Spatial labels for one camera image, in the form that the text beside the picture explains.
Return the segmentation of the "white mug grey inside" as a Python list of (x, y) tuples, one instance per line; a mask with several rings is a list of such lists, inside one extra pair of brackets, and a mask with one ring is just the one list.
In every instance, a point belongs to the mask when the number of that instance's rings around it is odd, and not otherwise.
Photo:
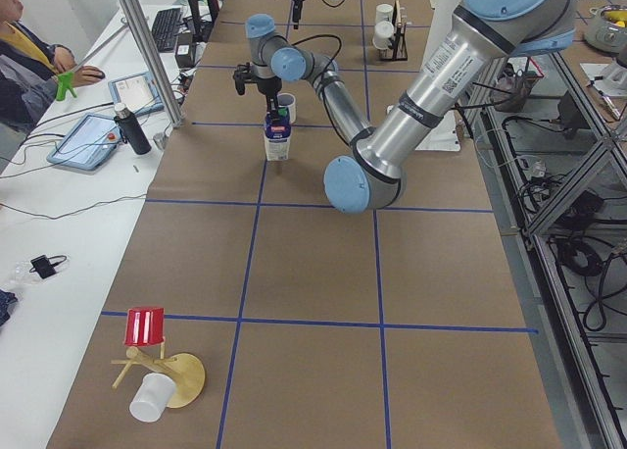
[(279, 107), (287, 110), (290, 124), (292, 125), (297, 118), (296, 97), (291, 93), (279, 93), (277, 100)]

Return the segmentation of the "blue white milk carton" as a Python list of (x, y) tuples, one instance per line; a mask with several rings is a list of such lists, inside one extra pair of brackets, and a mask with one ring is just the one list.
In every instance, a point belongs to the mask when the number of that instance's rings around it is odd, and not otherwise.
[(267, 113), (264, 124), (265, 156), (269, 162), (289, 158), (291, 124), (289, 111), (281, 107), (275, 116)]

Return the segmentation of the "red cup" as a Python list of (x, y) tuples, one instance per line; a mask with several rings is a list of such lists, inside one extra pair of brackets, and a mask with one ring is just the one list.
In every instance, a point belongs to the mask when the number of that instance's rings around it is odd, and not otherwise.
[(125, 346), (153, 346), (162, 344), (165, 309), (163, 307), (134, 307), (127, 310), (124, 334)]

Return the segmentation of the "white cup by tree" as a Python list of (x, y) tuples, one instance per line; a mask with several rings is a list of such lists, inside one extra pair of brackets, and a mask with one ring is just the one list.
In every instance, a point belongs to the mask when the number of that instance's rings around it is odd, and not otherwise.
[(142, 423), (154, 423), (161, 417), (175, 390), (175, 382), (169, 376), (146, 374), (129, 404), (129, 412)]

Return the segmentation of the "lower white mug on rack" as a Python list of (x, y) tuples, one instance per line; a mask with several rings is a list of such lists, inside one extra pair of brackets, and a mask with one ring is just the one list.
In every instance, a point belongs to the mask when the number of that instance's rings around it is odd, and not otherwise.
[(381, 21), (374, 27), (372, 44), (377, 50), (386, 50), (391, 45), (395, 26), (388, 21)]

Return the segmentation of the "black box on desk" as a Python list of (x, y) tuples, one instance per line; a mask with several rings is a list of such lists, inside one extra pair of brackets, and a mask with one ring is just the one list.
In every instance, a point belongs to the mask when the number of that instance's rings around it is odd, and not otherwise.
[(196, 42), (191, 31), (184, 31), (177, 36), (174, 58), (180, 69), (190, 69), (195, 66)]

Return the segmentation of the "black keyboard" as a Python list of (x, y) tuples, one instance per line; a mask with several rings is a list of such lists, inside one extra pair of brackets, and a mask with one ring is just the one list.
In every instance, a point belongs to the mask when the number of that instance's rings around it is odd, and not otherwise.
[(175, 48), (181, 20), (182, 10), (180, 8), (163, 9), (156, 14), (151, 33), (160, 53), (169, 52)]

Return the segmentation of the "far teach pendant tablet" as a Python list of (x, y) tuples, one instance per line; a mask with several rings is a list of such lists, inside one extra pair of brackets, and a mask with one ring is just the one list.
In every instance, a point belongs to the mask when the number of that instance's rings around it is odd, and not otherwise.
[(110, 80), (108, 87), (112, 101), (123, 103), (136, 116), (159, 112), (164, 108), (150, 71)]

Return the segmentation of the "black water bottle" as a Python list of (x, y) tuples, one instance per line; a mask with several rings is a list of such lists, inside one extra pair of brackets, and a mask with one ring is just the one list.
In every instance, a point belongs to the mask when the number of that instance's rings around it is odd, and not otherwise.
[(122, 140), (128, 143), (137, 155), (149, 153), (151, 145), (135, 114), (122, 102), (114, 105), (114, 111), (116, 113), (114, 121), (120, 130)]

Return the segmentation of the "near teach pendant tablet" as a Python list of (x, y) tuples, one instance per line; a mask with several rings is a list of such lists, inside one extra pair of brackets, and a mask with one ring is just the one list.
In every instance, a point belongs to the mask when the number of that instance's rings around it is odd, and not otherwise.
[(83, 116), (46, 157), (54, 167), (94, 172), (121, 143), (121, 133), (109, 116)]

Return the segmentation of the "green clamp toy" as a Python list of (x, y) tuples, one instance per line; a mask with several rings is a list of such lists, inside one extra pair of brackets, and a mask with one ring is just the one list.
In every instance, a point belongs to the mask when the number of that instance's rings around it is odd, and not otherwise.
[(73, 98), (76, 98), (76, 93), (73, 88), (73, 77), (73, 71), (57, 74), (57, 92), (55, 97), (56, 101), (64, 101), (66, 99), (67, 93), (69, 93)]

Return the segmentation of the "seated person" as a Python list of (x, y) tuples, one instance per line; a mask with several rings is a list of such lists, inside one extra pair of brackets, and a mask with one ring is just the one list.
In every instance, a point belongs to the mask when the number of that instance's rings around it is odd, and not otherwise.
[(102, 79), (84, 76), (98, 68), (80, 67), (69, 48), (39, 39), (21, 23), (23, 11), (21, 0), (1, 0), (1, 124), (28, 134), (55, 100), (57, 74), (73, 71), (74, 87)]

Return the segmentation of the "wooden mug tree stand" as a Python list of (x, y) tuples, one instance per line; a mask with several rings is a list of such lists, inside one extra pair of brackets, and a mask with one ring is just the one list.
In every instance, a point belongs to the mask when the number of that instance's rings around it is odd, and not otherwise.
[(192, 403), (203, 391), (206, 383), (206, 370), (202, 361), (190, 353), (178, 353), (165, 356), (165, 343), (160, 345), (160, 356), (155, 357), (143, 351), (137, 346), (128, 346), (125, 351), (126, 358), (112, 360), (115, 365), (123, 365), (119, 375), (112, 383), (112, 388), (117, 389), (132, 366), (142, 366), (147, 370), (164, 374), (173, 380), (175, 391), (170, 397), (167, 407), (179, 409)]

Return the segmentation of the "aluminium frame post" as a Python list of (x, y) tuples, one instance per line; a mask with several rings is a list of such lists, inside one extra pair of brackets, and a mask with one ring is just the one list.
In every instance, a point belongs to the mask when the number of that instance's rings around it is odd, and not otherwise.
[(153, 74), (156, 87), (173, 128), (181, 126), (183, 116), (174, 97), (166, 69), (152, 37), (139, 0), (119, 0), (138, 50)]

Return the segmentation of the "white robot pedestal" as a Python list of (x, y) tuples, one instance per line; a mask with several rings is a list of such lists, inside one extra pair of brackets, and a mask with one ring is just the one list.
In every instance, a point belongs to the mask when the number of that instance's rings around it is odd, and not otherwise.
[[(452, 14), (460, 0), (429, 0), (434, 10), (429, 28), (421, 67), (424, 68), (436, 48), (452, 28)], [(446, 114), (440, 124), (417, 146), (422, 151), (459, 151), (456, 117), (453, 111)]]

